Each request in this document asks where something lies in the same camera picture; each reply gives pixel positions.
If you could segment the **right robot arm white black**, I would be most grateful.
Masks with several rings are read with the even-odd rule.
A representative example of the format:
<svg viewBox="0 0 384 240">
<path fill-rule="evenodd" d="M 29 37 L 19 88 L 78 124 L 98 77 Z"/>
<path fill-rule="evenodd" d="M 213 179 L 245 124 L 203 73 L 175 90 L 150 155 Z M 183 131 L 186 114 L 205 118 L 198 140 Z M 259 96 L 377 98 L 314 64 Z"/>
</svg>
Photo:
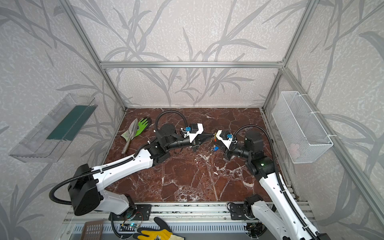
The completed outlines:
<svg viewBox="0 0 384 240">
<path fill-rule="evenodd" d="M 287 190 L 276 159 L 265 155 L 263 135 L 267 135 L 266 130 L 252 124 L 240 127 L 234 134 L 224 130 L 215 134 L 215 144 L 226 159 L 244 159 L 276 208 L 274 212 L 262 197 L 254 195 L 244 202 L 247 218 L 261 221 L 278 240 L 328 240 L 328 234 L 321 233 L 308 220 Z"/>
</svg>

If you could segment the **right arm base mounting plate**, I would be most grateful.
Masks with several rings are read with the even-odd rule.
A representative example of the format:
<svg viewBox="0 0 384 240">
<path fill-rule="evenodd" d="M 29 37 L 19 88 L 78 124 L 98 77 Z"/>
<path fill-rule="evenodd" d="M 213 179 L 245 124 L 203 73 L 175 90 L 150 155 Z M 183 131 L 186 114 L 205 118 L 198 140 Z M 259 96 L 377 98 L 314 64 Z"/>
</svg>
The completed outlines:
<svg viewBox="0 0 384 240">
<path fill-rule="evenodd" d="M 249 217 L 246 214 L 246 209 L 244 204 L 236 204 L 229 202 L 226 205 L 227 210 L 231 215 L 231 220 L 255 220 L 255 217 Z"/>
</svg>

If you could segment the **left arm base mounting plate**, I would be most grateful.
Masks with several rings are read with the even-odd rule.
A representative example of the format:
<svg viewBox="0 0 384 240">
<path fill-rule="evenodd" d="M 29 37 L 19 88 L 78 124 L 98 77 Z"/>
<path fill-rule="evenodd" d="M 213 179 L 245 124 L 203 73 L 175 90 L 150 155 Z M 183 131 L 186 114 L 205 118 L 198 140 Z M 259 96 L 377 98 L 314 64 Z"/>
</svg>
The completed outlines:
<svg viewBox="0 0 384 240">
<path fill-rule="evenodd" d="M 135 205 L 135 209 L 130 207 L 121 214 L 123 220 L 126 221 L 148 221 L 151 215 L 152 205 Z"/>
</svg>

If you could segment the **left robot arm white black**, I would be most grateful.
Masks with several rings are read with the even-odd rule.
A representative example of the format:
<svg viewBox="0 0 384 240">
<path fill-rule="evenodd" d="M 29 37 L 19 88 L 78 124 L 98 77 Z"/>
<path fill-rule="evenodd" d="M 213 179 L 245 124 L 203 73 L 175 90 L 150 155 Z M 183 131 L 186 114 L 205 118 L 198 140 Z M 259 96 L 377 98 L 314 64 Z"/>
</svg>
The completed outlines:
<svg viewBox="0 0 384 240">
<path fill-rule="evenodd" d="M 170 113 L 179 115 L 184 122 L 185 127 L 179 134 L 172 124 L 158 126 L 161 117 Z M 138 171 L 163 163 L 170 158 L 171 150 L 187 147 L 197 150 L 214 136 L 206 133 L 202 124 L 188 124 L 186 117 L 175 110 L 160 113 L 154 128 L 156 137 L 134 154 L 101 166 L 91 168 L 84 164 L 78 167 L 72 178 L 51 189 L 50 200 L 61 205 L 71 205 L 76 216 L 92 211 L 125 215 L 136 208 L 132 199 L 127 195 L 109 192 L 106 187 Z"/>
</svg>

